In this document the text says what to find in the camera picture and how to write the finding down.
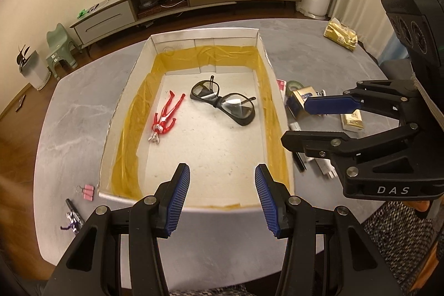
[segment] glasses lens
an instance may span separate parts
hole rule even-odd
[[[193,94],[205,101],[212,101],[218,97],[219,86],[217,83],[205,81],[194,86]]]
[[[222,101],[221,106],[226,112],[239,119],[247,118],[254,109],[251,101],[241,94],[228,96]]]

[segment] black glasses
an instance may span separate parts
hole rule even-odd
[[[254,105],[251,101],[254,101],[256,97],[247,98],[240,93],[230,93],[220,97],[219,85],[214,82],[214,79],[215,77],[211,76],[209,81],[200,81],[196,84],[191,89],[191,99],[219,108],[241,126],[250,124],[255,116]]]

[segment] roll of tape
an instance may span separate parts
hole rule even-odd
[[[304,86],[297,81],[288,81],[287,88],[285,89],[285,94],[287,97],[293,93],[293,91],[301,90]]]

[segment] white box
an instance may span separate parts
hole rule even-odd
[[[111,177],[128,110],[147,74],[152,71],[156,56],[174,53],[179,49],[219,45],[257,48],[268,77],[279,129],[270,144],[279,143],[274,148],[281,147],[279,152],[282,151],[283,156],[280,166],[283,166],[281,169],[286,174],[273,174],[272,170],[270,172],[275,180],[286,180],[290,193],[294,194],[291,153],[280,145],[280,136],[288,128],[286,113],[276,76],[258,29],[206,28],[156,34],[147,40],[110,122],[100,169],[100,197],[124,204],[134,204],[137,201],[115,194],[112,191]],[[209,79],[210,75],[215,76],[221,96],[236,92],[257,98],[253,101],[256,117],[252,123],[239,126],[217,108],[190,99],[192,86]],[[160,135],[159,144],[148,142],[154,113],[160,113],[170,90],[176,95],[172,105],[182,93],[186,94],[175,114],[176,124],[168,134]],[[184,212],[220,212],[260,207],[254,185],[254,169],[259,163],[269,166],[267,122],[261,95],[257,72],[245,66],[203,65],[166,72],[162,76],[137,147],[137,181],[142,196],[154,194],[160,183],[171,179],[178,163],[185,162],[190,167],[191,182]]]

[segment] tabletop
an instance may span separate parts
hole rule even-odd
[[[257,19],[205,27],[258,28],[278,79],[297,80],[317,90],[324,89],[327,94],[342,94],[360,80],[385,79],[363,49],[357,47],[350,52],[324,38],[325,26],[326,22],[316,20]],[[53,94],[41,132],[34,174],[37,241],[43,259],[52,264],[59,262],[74,237],[72,232],[59,229],[67,224],[66,198],[74,201],[85,219],[101,204],[111,209],[124,207],[98,196],[93,202],[84,201],[76,193],[76,187],[98,183],[109,122],[144,43],[123,48],[78,69],[64,77]],[[365,136],[397,127],[397,121],[383,116],[363,112],[362,118]],[[321,120],[307,117],[300,126],[303,130],[342,131],[338,115],[324,116]],[[294,167],[294,178],[296,193],[312,206],[333,210],[340,204],[345,205],[360,222],[381,205],[378,201],[345,198],[339,179],[322,175],[313,162],[304,173]],[[252,212],[245,227],[254,229],[261,237],[273,238],[260,213]],[[204,242],[181,240],[183,234],[203,238]],[[221,244],[229,247],[223,249]],[[122,286],[130,288],[127,236],[122,236],[121,245]],[[282,267],[286,240],[275,240],[274,245],[261,250],[261,245],[240,242],[224,224],[222,212],[184,212],[171,238],[159,240],[170,290],[228,286],[277,272]],[[317,251],[322,248],[318,237]]]

